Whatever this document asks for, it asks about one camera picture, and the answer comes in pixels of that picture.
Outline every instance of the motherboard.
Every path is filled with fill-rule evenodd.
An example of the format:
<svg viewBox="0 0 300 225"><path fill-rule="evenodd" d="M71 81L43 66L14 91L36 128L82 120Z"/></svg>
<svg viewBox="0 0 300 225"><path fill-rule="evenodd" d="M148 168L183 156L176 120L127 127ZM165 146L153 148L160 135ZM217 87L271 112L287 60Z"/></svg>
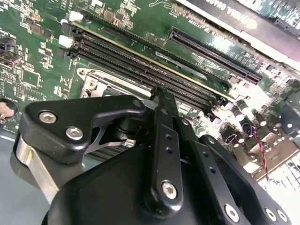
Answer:
<svg viewBox="0 0 300 225"><path fill-rule="evenodd" d="M0 0L1 129L16 134L31 102L147 99L159 85L254 173L252 131L266 152L288 135L278 115L300 87L299 37L296 0Z"/></svg>

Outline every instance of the black metal arm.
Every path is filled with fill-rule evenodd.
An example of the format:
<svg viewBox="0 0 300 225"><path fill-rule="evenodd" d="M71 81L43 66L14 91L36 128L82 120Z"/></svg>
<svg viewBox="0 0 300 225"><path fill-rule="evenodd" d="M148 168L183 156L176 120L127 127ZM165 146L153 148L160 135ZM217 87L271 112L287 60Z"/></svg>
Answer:
<svg viewBox="0 0 300 225"><path fill-rule="evenodd" d="M150 100L150 107L133 96L26 107L11 164L49 201L43 224L291 224L216 139L197 139L173 95L156 88ZM84 154L127 139L135 146L83 172Z"/></svg>

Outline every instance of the metal bracket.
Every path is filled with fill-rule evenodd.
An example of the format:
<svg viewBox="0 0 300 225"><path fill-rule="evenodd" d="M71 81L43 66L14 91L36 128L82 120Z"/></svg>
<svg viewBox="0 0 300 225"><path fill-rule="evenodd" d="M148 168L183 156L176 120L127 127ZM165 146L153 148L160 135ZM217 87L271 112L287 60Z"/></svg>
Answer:
<svg viewBox="0 0 300 225"><path fill-rule="evenodd" d="M133 96L35 102L22 114L20 133L25 142L58 162L77 163L90 145L93 128L144 112L144 104Z"/></svg>
<svg viewBox="0 0 300 225"><path fill-rule="evenodd" d="M82 162L71 165L58 163L29 146L22 136L19 138L16 156L28 166L49 204L64 184L83 173Z"/></svg>
<svg viewBox="0 0 300 225"><path fill-rule="evenodd" d="M184 118L175 118L176 129L180 134L180 153L186 156L199 171L199 176L203 181L199 191L203 190L212 217L216 224L226 225L250 225L244 214L234 202L232 195L222 177L218 165L207 148L198 142L190 123Z"/></svg>
<svg viewBox="0 0 300 225"><path fill-rule="evenodd" d="M253 225L290 225L285 211L263 190L222 145L212 136L203 135L199 142L206 145L215 158L221 176L235 201Z"/></svg>
<svg viewBox="0 0 300 225"><path fill-rule="evenodd" d="M159 106L154 114L150 178L144 195L148 208L161 218L175 214L183 204L178 134L173 130L172 101L165 93L162 88L152 93L152 99Z"/></svg>

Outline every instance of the capacitor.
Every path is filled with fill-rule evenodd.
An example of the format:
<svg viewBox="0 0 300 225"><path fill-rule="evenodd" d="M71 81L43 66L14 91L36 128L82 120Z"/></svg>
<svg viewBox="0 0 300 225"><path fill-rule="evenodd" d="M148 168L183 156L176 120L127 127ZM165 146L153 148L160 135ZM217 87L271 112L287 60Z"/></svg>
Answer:
<svg viewBox="0 0 300 225"><path fill-rule="evenodd" d="M231 141L231 144L233 145L234 148L237 148L240 145L238 140L236 140L235 138L233 138L233 140Z"/></svg>
<svg viewBox="0 0 300 225"><path fill-rule="evenodd" d="M231 126L227 126L223 132L221 132L224 143L229 144L236 137L234 129Z"/></svg>
<svg viewBox="0 0 300 225"><path fill-rule="evenodd" d="M206 135L207 134L206 129L204 127L199 127L198 134L199 134L199 137Z"/></svg>
<svg viewBox="0 0 300 225"><path fill-rule="evenodd" d="M239 109L241 110L241 112L243 114L250 114L251 113L251 109L249 108L249 106L245 103L244 100L240 100L237 102L237 106L239 107Z"/></svg>
<svg viewBox="0 0 300 225"><path fill-rule="evenodd" d="M252 135L253 131L254 131L254 126L251 123L250 120L248 119L244 119L243 121L240 122L240 125L242 126L242 130L248 134L248 135Z"/></svg>
<svg viewBox="0 0 300 225"><path fill-rule="evenodd" d="M240 133L240 131L235 131L236 134L236 140L238 141L238 143L244 143L245 139L243 137L243 135Z"/></svg>
<svg viewBox="0 0 300 225"><path fill-rule="evenodd" d="M255 118L258 121L259 125L261 125L262 127L267 125L267 121L260 113L256 113Z"/></svg>
<svg viewBox="0 0 300 225"><path fill-rule="evenodd" d="M242 121L245 118L245 116L243 115L243 113L240 111L240 109L236 105L234 107L232 107L231 111L232 111L234 117L238 121Z"/></svg>
<svg viewBox="0 0 300 225"><path fill-rule="evenodd" d="M278 119L278 117L277 116L271 116L270 117L270 120L271 120L271 122L274 124L274 126L276 127L276 128L279 128L279 127L281 127L282 126L282 123L279 121L279 119Z"/></svg>

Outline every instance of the integrated circuit chip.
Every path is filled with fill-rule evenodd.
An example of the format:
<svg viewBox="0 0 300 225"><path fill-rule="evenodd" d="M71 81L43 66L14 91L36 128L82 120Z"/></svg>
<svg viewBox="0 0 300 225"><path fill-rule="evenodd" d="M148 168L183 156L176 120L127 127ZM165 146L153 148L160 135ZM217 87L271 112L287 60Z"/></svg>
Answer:
<svg viewBox="0 0 300 225"><path fill-rule="evenodd" d="M38 34L38 35L41 35L43 32L43 29L36 24L32 24L30 29L31 29L32 33Z"/></svg>
<svg viewBox="0 0 300 225"><path fill-rule="evenodd" d="M44 31L44 36L47 38L47 39L50 39L51 38L51 35L52 35L52 32L50 30L45 30Z"/></svg>
<svg viewBox="0 0 300 225"><path fill-rule="evenodd" d="M118 20L123 20L123 18L124 18L124 15L123 15L123 14L121 14L121 13L117 13L117 14L116 14L116 19L118 19Z"/></svg>
<svg viewBox="0 0 300 225"><path fill-rule="evenodd" d="M114 13L110 10L105 10L103 14L103 18L107 20L108 22L112 23L114 19Z"/></svg>

